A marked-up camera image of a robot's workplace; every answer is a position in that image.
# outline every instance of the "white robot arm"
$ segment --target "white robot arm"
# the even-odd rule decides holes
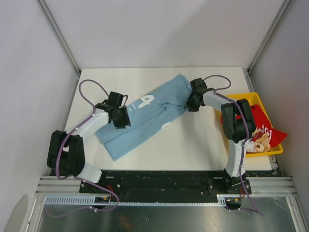
[[[109,98],[98,103],[95,112],[84,120],[81,126],[74,126],[71,130],[55,131],[52,134],[49,146],[47,166],[56,169],[56,159],[61,150],[59,170],[78,178],[97,183],[102,171],[85,161],[84,144],[98,129],[113,122],[117,129],[130,126],[126,106],[121,106],[123,95],[111,92]],[[74,131],[68,138],[64,147],[61,147],[64,138]]]
[[[201,78],[191,81],[190,84],[192,93],[186,102],[186,107],[189,108],[189,111],[197,112],[200,106],[208,105],[222,113],[223,131],[229,140],[225,177],[230,186],[239,184],[239,167],[241,167],[243,176],[245,173],[245,168],[242,165],[245,159],[245,155],[242,154],[242,147],[247,143],[243,143],[247,139],[247,132],[251,136],[255,130],[255,122],[250,105],[246,99],[233,100],[234,103],[231,103],[228,97],[216,93],[216,90],[213,88],[207,88]],[[240,115],[239,109],[245,118],[246,125],[242,119],[236,119],[236,116]]]

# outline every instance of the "chip bag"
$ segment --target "chip bag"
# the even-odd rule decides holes
[[[252,133],[252,138],[249,143],[246,145],[246,151],[250,153],[268,152],[272,147],[278,146],[287,134],[272,128],[269,119],[259,105],[251,106],[251,111],[256,129]]]

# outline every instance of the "number 4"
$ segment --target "number 4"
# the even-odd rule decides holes
[[[143,101],[143,103],[141,103],[138,108],[142,108],[145,105],[150,105],[150,103],[155,99],[155,97],[153,95],[145,95],[144,97],[141,98],[141,100]]]

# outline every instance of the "yellow tray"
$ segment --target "yellow tray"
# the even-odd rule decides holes
[[[261,107],[261,109],[263,110],[264,114],[266,115],[266,117],[269,119],[266,110],[262,104],[262,101],[259,97],[259,95],[255,92],[251,92],[251,93],[239,93],[239,94],[229,94],[227,95],[229,98],[233,98],[233,99],[247,99],[249,102],[249,105],[259,105]],[[260,152],[260,153],[247,153],[246,156],[247,157],[252,157],[252,156],[272,156],[272,155],[276,155],[276,154],[281,154],[283,152],[283,147],[281,144],[279,144],[278,146],[272,147],[270,149],[270,151],[268,152]]]

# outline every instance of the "purple cable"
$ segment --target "purple cable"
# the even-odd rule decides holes
[[[228,86],[227,86],[227,87],[217,88],[217,89],[214,90],[214,93],[216,93],[218,90],[223,90],[223,89],[227,89],[227,88],[230,88],[230,87],[231,87],[231,85],[232,85],[231,80],[228,79],[226,76],[222,76],[222,75],[211,75],[211,76],[205,77],[205,78],[203,79],[203,81],[207,80],[208,78],[214,77],[214,76],[221,77],[221,78],[223,78],[223,79],[225,79],[225,80],[228,81]]]
[[[256,205],[254,204],[252,198],[249,196],[249,193],[248,193],[248,191],[247,191],[247,188],[246,188],[246,186],[245,186],[245,183],[244,183],[244,181],[243,181],[243,179],[242,179],[242,175],[241,175],[241,168],[242,168],[243,161],[244,161],[244,158],[245,158],[245,144],[246,144],[246,142],[249,140],[249,137],[250,137],[250,136],[249,136],[249,129],[248,129],[248,126],[247,126],[247,123],[246,123],[245,116],[243,115],[243,112],[241,111],[241,108],[240,108],[240,106],[237,104],[236,101],[234,101],[233,99],[230,99],[230,98],[228,98],[227,96],[224,96],[224,95],[222,95],[222,94],[220,94],[220,93],[217,93],[218,90],[223,90],[223,89],[227,89],[227,88],[230,88],[230,87],[231,87],[232,82],[230,81],[230,79],[228,79],[227,77],[222,76],[222,75],[211,75],[211,76],[205,77],[205,78],[203,79],[203,81],[205,81],[205,80],[207,80],[208,78],[211,78],[211,77],[213,77],[213,76],[222,77],[222,78],[224,78],[225,80],[227,80],[227,81],[229,82],[229,85],[228,85],[227,87],[215,89],[214,94],[216,94],[217,96],[219,96],[219,97],[221,97],[221,98],[224,98],[224,99],[226,99],[226,100],[232,102],[232,103],[237,107],[237,109],[238,109],[238,111],[239,111],[239,113],[240,113],[242,122],[243,122],[243,124],[244,124],[244,126],[245,126],[245,129],[246,129],[246,139],[245,139],[245,141],[242,143],[242,148],[241,148],[241,158],[240,158],[240,165],[239,165],[239,177],[240,177],[241,185],[242,185],[242,187],[243,187],[243,189],[244,189],[246,195],[248,196],[248,199],[249,199],[250,203],[251,203],[252,206],[254,207],[254,209],[244,208],[244,210],[253,211],[253,212],[256,212],[256,213],[258,213],[258,214],[260,214],[260,215],[263,215],[263,213],[260,212],[260,211],[258,210],[258,208],[256,207]]]
[[[103,87],[100,83],[98,83],[98,82],[96,82],[96,81],[94,81],[94,80],[86,79],[86,80],[83,80],[83,81],[80,82],[80,84],[79,84],[79,86],[78,86],[79,93],[81,94],[82,98],[92,106],[92,108],[93,108],[93,112],[92,112],[92,113],[94,114],[94,113],[96,112],[96,108],[95,108],[94,104],[93,104],[91,101],[89,101],[89,100],[84,96],[84,94],[82,93],[82,89],[81,89],[82,84],[83,84],[84,82],[87,82],[87,81],[96,83],[98,86],[101,87],[101,89],[106,93],[107,96],[109,96],[109,95],[108,95],[107,91],[104,89],[104,87]],[[67,136],[66,136],[66,137],[64,138],[64,140],[62,141],[61,146],[60,146],[60,149],[59,149],[59,151],[58,151],[57,159],[56,159],[56,176],[57,176],[58,179],[66,179],[66,178],[68,178],[68,177],[70,176],[70,175],[68,175],[68,176],[65,176],[65,177],[61,177],[61,176],[60,176],[60,173],[59,173],[60,158],[61,158],[62,150],[63,150],[63,148],[64,148],[65,143],[67,142],[67,140],[69,139],[69,137],[76,131],[76,128],[81,127],[83,124],[85,124],[85,123],[86,123],[88,120],[90,120],[91,118],[92,118],[92,115],[88,116],[84,121],[82,121],[81,123],[79,123],[73,130],[71,130],[71,131],[67,134]],[[78,180],[81,180],[81,181],[83,181],[83,182],[86,182],[86,183],[88,183],[88,184],[91,184],[91,185],[93,185],[93,186],[95,186],[95,187],[97,187],[97,188],[99,188],[99,189],[102,189],[102,190],[104,190],[104,191],[106,191],[106,192],[112,194],[112,195],[117,199],[117,203],[116,203],[116,205],[114,205],[113,207],[108,208],[108,209],[97,209],[97,208],[95,208],[95,211],[101,211],[101,212],[111,211],[111,210],[113,210],[114,208],[116,208],[116,207],[119,205],[119,203],[120,203],[119,197],[118,197],[114,192],[108,190],[107,188],[104,188],[104,187],[102,187],[102,186],[99,186],[99,185],[97,185],[97,184],[95,184],[95,183],[92,183],[92,182],[90,182],[90,181],[87,181],[87,180],[84,180],[84,179],[81,179],[81,178],[78,178],[78,177],[75,177],[75,176],[74,176],[74,178],[75,178],[75,179],[78,179]],[[50,216],[50,217],[53,217],[53,218],[56,218],[56,217],[57,217],[57,218],[61,218],[61,217],[65,217],[65,216],[67,216],[67,215],[70,215],[70,214],[72,214],[72,213],[75,213],[76,211],[79,211],[79,210],[81,210],[81,209],[86,209],[86,208],[89,208],[89,206],[83,206],[83,207],[80,207],[80,208],[78,208],[78,209],[75,209],[75,210],[73,210],[73,211],[71,211],[71,212],[68,212],[68,213],[63,214],[63,215],[58,215],[58,216],[50,215],[48,212],[46,212],[46,214],[47,214],[48,216]]]

